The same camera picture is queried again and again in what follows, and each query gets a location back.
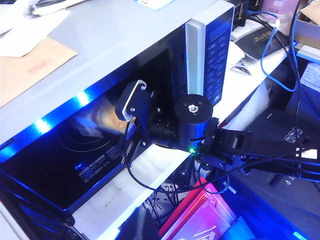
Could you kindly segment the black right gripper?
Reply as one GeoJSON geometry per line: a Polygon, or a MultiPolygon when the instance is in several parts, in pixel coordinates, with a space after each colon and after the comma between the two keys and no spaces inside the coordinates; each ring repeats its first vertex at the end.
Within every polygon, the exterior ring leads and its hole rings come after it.
{"type": "Polygon", "coordinates": [[[119,120],[130,122],[136,117],[138,135],[147,145],[177,148],[177,127],[173,116],[158,111],[157,101],[147,92],[147,84],[139,79],[130,82],[117,103],[119,120]]]}

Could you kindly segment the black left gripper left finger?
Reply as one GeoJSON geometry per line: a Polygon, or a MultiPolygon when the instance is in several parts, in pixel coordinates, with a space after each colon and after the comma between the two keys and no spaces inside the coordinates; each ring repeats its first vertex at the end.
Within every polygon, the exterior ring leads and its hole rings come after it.
{"type": "Polygon", "coordinates": [[[131,216],[122,225],[118,240],[143,240],[144,239],[144,221],[146,210],[136,208],[131,216]]]}

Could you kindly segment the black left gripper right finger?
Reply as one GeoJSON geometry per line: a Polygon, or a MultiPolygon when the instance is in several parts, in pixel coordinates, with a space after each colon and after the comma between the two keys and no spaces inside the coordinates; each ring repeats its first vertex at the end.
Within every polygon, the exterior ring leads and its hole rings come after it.
{"type": "Polygon", "coordinates": [[[151,212],[147,209],[144,218],[144,239],[160,240],[157,226],[152,218],[151,212]]]}

